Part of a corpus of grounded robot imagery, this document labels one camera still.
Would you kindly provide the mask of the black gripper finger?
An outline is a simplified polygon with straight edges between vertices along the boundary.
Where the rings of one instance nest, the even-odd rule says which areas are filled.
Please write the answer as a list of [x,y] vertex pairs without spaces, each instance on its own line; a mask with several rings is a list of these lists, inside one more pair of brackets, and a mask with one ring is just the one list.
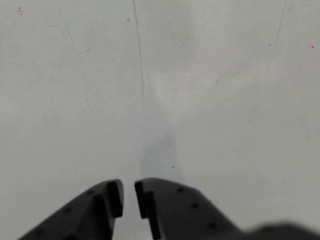
[[134,184],[140,216],[155,240],[318,240],[320,235],[293,224],[241,231],[199,190],[160,178]]
[[119,179],[84,191],[39,223],[21,240],[111,240],[122,217],[124,188]]

